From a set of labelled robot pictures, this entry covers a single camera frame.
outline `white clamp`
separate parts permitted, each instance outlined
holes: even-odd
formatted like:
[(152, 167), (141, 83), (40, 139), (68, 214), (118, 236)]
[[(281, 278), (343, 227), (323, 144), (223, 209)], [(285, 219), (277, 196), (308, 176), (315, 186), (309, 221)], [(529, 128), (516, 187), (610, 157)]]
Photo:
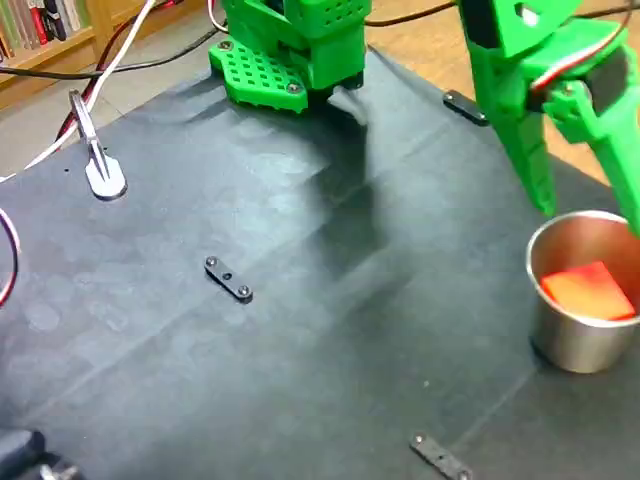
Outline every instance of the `white clamp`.
[(120, 163), (105, 154), (80, 92), (77, 90), (69, 92), (69, 100), (78, 122), (80, 138), (89, 149), (89, 163), (85, 167), (85, 173), (93, 194), (100, 200), (114, 200), (121, 197), (127, 191), (127, 180), (124, 178)]

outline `black mat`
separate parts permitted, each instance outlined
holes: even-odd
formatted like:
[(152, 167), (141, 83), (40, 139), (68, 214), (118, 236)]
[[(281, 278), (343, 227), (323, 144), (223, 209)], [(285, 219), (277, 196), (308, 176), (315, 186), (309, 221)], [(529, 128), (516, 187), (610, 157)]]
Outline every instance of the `black mat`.
[[(91, 197), (78, 145), (0, 185), (24, 266), (0, 423), (96, 480), (439, 478), (420, 429), (480, 479), (635, 479), (640, 353), (595, 377), (538, 365), (542, 218), (492, 131), (377, 54), (357, 96), (366, 127), (233, 106), (203, 77), (101, 131), (121, 200)], [(615, 208), (556, 167), (563, 211)], [(212, 254), (253, 303), (207, 278)]]

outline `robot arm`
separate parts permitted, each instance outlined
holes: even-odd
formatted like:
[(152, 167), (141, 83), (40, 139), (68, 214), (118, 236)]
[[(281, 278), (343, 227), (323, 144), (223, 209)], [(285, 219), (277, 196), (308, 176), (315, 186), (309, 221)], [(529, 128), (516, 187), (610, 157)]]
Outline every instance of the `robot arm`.
[[(570, 143), (590, 145), (640, 234), (636, 55), (617, 24), (572, 18), (580, 3), (459, 0), (476, 100), (540, 210), (555, 211), (546, 114)], [(584, 61), (567, 62), (597, 45)]]

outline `black metal bracket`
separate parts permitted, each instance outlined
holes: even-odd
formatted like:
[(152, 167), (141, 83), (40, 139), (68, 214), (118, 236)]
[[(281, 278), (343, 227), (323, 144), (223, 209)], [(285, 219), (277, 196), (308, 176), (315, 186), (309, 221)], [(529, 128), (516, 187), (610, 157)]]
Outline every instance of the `black metal bracket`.
[(411, 450), (433, 465), (449, 480), (473, 480), (471, 469), (441, 447), (433, 438), (419, 433), (411, 439)]
[(242, 303), (253, 300), (253, 291), (247, 284), (218, 257), (207, 257), (204, 269), (231, 295)]
[(489, 125), (487, 116), (478, 109), (476, 102), (465, 97), (460, 92), (449, 90), (442, 97), (442, 101), (447, 108), (459, 113), (479, 127), (486, 127)]

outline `red block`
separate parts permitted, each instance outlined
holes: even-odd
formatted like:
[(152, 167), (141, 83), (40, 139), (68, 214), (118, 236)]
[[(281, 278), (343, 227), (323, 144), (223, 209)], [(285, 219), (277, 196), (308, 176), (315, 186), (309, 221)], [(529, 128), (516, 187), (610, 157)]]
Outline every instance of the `red block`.
[(603, 262), (548, 275), (540, 282), (558, 305), (574, 315), (625, 320), (636, 311)]

